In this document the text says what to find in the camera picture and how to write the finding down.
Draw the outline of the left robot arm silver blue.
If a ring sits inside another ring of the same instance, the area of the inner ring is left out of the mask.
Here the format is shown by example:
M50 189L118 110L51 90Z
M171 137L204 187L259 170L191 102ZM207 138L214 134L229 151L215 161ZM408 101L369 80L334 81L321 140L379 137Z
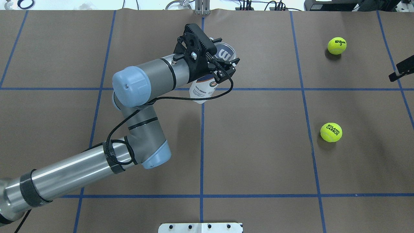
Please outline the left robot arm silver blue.
M24 222L33 208L134 165L152 169L167 162L171 150L154 103L162 99L180 100L166 94L209 74L217 83L228 80L233 85L232 75L239 61L222 59L210 52L175 52L115 73L112 98L124 120L105 141L77 155L15 179L1 179L1 226Z

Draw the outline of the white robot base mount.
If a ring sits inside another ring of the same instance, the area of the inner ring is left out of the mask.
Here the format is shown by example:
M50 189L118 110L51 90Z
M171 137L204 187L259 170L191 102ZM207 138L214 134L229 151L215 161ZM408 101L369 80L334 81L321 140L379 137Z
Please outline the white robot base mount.
M242 223L169 223L161 224L158 233L243 233Z

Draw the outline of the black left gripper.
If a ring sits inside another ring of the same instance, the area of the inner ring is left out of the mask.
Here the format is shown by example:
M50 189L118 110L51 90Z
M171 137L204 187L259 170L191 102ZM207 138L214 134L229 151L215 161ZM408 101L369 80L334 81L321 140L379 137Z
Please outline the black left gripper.
M212 72L214 72L214 80L216 83L222 83L231 78L236 72L235 66L240 62L240 58L232 60L225 60L222 58L213 58L213 63L203 55L197 55L197 58L192 57L192 53L186 53L186 64L188 65L189 78L188 81L195 81Z

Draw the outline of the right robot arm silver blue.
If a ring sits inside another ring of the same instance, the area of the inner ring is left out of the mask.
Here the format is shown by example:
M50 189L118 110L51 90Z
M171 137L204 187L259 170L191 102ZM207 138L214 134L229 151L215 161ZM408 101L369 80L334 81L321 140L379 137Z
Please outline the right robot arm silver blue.
M392 74L390 74L389 81L395 82L402 78L405 75L411 75L414 72L414 55L408 57L407 59L399 62Z

